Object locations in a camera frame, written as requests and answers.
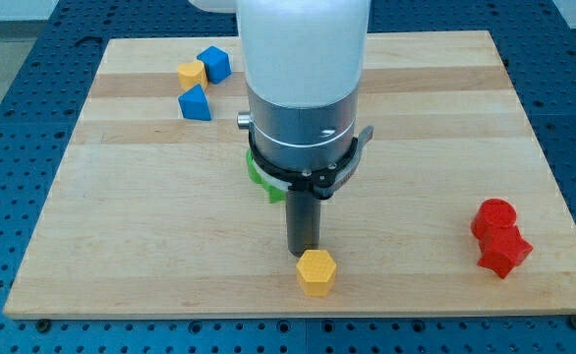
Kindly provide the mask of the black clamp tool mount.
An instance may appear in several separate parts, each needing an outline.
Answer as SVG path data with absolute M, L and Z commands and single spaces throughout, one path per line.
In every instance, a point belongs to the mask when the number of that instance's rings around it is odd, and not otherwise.
M 249 137 L 255 168 L 269 184 L 285 193 L 289 191 L 309 192 L 319 200 L 330 199 L 356 172 L 365 145 L 373 138 L 374 127 L 367 126 L 354 137 L 349 149 L 339 160 L 319 170 L 292 171 L 272 164 L 252 145 Z

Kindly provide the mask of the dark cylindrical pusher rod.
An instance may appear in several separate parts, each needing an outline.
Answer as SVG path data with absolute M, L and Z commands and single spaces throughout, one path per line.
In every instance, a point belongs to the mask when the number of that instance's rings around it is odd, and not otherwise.
M 289 252 L 301 257 L 318 248 L 320 201 L 309 192 L 289 191 L 286 195 L 287 245 Z

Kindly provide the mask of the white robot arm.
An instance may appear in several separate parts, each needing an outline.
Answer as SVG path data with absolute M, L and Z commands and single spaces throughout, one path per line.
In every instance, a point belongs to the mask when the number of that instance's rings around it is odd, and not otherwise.
M 287 247 L 319 243 L 320 204 L 354 174 L 373 127 L 356 132 L 370 0 L 196 0 L 232 13 L 248 90 L 238 115 L 250 164 L 285 192 Z

